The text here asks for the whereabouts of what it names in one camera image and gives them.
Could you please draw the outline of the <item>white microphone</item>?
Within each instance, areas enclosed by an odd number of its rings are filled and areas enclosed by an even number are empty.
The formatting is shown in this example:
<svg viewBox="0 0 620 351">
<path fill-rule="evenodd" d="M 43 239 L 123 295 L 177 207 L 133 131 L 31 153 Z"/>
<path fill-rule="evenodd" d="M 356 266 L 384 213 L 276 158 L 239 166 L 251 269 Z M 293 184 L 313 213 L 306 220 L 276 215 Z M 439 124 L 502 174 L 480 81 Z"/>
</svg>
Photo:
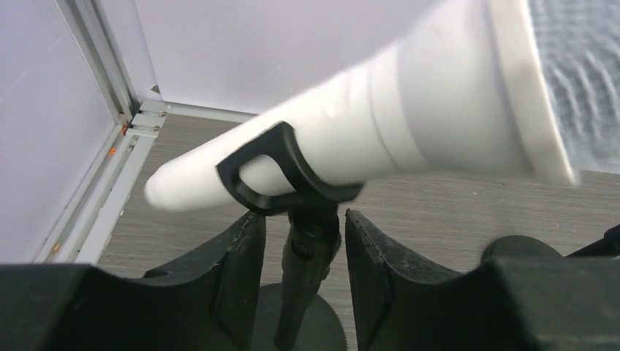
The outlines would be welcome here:
<svg viewBox="0 0 620 351">
<path fill-rule="evenodd" d="M 399 173 L 619 171 L 617 1 L 436 1 L 359 64 L 162 165 L 147 202 L 278 213 Z"/>
</svg>

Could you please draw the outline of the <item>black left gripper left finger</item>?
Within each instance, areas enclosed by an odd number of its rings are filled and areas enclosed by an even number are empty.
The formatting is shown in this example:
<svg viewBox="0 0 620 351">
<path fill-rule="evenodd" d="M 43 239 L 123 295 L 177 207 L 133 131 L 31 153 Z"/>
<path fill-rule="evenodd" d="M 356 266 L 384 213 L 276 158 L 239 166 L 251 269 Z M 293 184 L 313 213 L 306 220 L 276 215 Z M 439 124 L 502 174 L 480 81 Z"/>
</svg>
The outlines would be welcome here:
<svg viewBox="0 0 620 351">
<path fill-rule="evenodd" d="M 265 219 L 244 214 L 138 279 L 89 264 L 1 267 L 3 350 L 248 350 Z"/>
</svg>

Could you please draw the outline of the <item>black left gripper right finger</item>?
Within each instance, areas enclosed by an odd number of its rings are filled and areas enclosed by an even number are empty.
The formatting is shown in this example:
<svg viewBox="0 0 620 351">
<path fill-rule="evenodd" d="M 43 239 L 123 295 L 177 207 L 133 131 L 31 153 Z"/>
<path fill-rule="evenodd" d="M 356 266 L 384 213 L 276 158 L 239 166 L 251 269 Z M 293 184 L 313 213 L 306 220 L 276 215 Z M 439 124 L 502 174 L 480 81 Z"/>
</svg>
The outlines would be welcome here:
<svg viewBox="0 0 620 351">
<path fill-rule="evenodd" d="M 459 273 L 346 213 L 360 350 L 617 350 L 619 256 L 492 258 Z"/>
</svg>

